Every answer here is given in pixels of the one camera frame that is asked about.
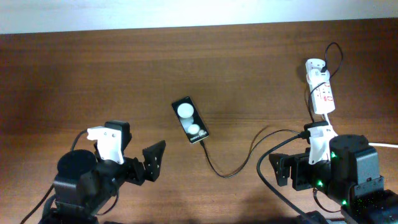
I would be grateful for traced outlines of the black smartphone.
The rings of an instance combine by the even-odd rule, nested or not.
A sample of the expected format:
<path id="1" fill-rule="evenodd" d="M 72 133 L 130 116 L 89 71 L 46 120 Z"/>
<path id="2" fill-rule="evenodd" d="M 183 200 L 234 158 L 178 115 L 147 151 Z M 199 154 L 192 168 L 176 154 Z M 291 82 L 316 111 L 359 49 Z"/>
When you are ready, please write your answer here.
<path id="1" fill-rule="evenodd" d="M 171 105 L 190 144 L 200 142 L 210 135 L 189 96 L 174 101 Z"/>

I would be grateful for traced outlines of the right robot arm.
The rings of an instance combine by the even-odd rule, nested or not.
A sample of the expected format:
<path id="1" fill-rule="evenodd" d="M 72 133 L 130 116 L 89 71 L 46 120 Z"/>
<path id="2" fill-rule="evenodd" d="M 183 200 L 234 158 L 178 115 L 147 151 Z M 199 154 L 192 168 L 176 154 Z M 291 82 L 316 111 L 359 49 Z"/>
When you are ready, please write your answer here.
<path id="1" fill-rule="evenodd" d="M 292 179 L 296 191 L 313 189 L 340 204 L 347 223 L 397 223 L 397 194 L 384 188 L 379 156 L 365 136 L 345 134 L 329 142 L 330 158 L 309 164 L 309 153 L 271 154 L 277 184 Z"/>

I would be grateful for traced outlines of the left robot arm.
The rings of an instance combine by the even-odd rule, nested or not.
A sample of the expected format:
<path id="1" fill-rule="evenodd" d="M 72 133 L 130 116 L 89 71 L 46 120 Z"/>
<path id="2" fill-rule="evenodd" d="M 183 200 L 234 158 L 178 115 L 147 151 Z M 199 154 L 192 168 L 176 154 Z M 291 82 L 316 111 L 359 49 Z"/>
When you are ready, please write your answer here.
<path id="1" fill-rule="evenodd" d="M 141 162 L 124 155 L 132 139 L 129 123 L 107 121 L 84 132 L 95 151 L 72 146 L 60 158 L 52 184 L 55 193 L 44 205 L 41 223 L 97 223 L 102 207 L 111 197 L 119 198 L 123 184 L 142 185 L 160 175 L 164 140 L 143 149 Z"/>

